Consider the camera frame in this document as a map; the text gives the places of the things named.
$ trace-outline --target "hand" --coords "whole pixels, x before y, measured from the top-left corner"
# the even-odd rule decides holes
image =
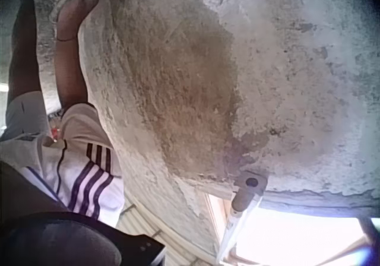
[[[99,0],[69,0],[58,15],[57,39],[75,38],[82,22],[98,2]]]

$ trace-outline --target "black object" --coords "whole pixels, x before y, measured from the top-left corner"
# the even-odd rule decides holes
[[[165,246],[151,237],[127,235],[77,213],[31,214],[0,226],[1,265],[41,265],[44,261],[75,266],[89,265],[91,260],[101,265],[108,259],[113,265],[163,266],[165,252]]]

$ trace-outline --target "man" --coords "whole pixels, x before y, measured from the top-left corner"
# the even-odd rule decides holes
[[[12,33],[7,128],[0,139],[1,178],[26,179],[56,206],[45,210],[45,199],[27,186],[17,193],[14,187],[10,195],[4,190],[13,185],[2,183],[2,222],[59,209],[116,226],[124,206],[121,171],[97,111],[88,103],[78,49],[80,25],[98,1],[69,0],[58,15],[55,75],[64,115],[61,137],[54,142],[39,80],[34,0],[21,0]]]

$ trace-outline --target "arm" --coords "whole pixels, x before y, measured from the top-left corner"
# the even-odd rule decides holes
[[[58,16],[54,64],[58,96],[63,109],[88,102],[79,60],[78,32],[81,23],[98,1],[70,0]]]

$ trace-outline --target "bracelet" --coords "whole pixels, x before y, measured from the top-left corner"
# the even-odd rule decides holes
[[[74,37],[72,37],[72,38],[70,38],[70,39],[59,39],[58,37],[56,38],[56,40],[57,41],[59,41],[59,42],[69,42],[70,40],[74,40],[74,39],[76,39],[78,36],[74,36]]]

